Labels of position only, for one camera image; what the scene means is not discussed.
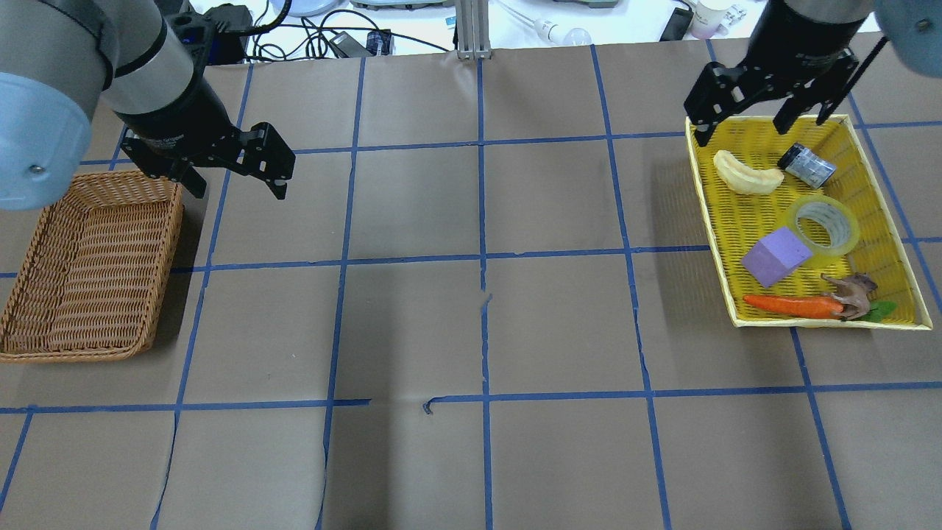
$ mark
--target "carrot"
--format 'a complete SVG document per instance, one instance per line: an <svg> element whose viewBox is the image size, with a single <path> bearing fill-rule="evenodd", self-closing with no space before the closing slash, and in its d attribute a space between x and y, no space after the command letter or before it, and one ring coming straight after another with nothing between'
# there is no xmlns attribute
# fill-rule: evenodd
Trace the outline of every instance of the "carrot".
<svg viewBox="0 0 942 530"><path fill-rule="evenodd" d="M742 301L772 313L781 313L806 319L839 319L836 314L844 305L830 296L773 296L746 294Z"/></svg>

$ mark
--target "tape roll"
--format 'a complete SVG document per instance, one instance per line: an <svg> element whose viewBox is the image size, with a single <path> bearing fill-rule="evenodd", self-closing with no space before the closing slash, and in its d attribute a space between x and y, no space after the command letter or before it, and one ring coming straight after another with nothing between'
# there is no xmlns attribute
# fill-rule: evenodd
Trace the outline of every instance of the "tape roll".
<svg viewBox="0 0 942 530"><path fill-rule="evenodd" d="M812 241L799 223L807 219L819 224L831 240L829 245ZM785 226L811 250L812 257L802 266L812 269L827 267L846 256L860 241L860 224L844 205L825 195L806 195L792 203L783 217Z"/></svg>

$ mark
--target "toy banana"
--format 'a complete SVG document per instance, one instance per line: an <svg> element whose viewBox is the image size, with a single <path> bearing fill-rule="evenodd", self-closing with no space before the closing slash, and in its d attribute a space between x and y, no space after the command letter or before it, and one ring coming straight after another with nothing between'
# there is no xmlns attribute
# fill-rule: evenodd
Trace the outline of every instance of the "toy banana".
<svg viewBox="0 0 942 530"><path fill-rule="evenodd" d="M767 195L775 191L785 174L778 168L756 170L736 160L729 151L718 151L713 164L723 182L736 193Z"/></svg>

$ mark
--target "yellow basket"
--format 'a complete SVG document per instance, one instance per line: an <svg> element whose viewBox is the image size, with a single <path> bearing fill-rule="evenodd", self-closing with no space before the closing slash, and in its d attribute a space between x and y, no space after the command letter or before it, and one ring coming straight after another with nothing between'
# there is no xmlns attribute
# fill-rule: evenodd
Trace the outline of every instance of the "yellow basket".
<svg viewBox="0 0 942 530"><path fill-rule="evenodd" d="M729 316L736 327L933 328L900 234L847 115L833 116L821 126L815 125L814 117L805 116L781 136L771 117L730 118L719 125L705 147L700 147L693 138L694 128L689 119L686 130L710 250ZM778 158L796 141L837 166L834 175L819 190L812 190L786 174L785 182L769 195L740 195L726 187L713 166L713 156L725 149L754 168L775 167ZM782 213L796 199L812 194L828 195L849 208L860 223L860 242L838 263L825 269L800 267L771 288L763 288L743 267L742 258L760 238L780 226ZM813 296L833 291L833 286L820 279L821 273L835 277L867 273L879 286L870 298L896 302L898 307L881 323L843 322L776 315L742 301L744 294L751 293Z"/></svg>

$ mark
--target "purple cube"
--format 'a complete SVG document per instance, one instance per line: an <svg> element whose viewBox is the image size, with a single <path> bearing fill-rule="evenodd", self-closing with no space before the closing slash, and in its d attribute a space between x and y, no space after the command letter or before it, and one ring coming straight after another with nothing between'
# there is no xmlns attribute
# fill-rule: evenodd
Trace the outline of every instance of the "purple cube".
<svg viewBox="0 0 942 530"><path fill-rule="evenodd" d="M742 265L755 276L762 287L795 272L811 257L809 249L787 226L782 226L759 240L742 258Z"/></svg>

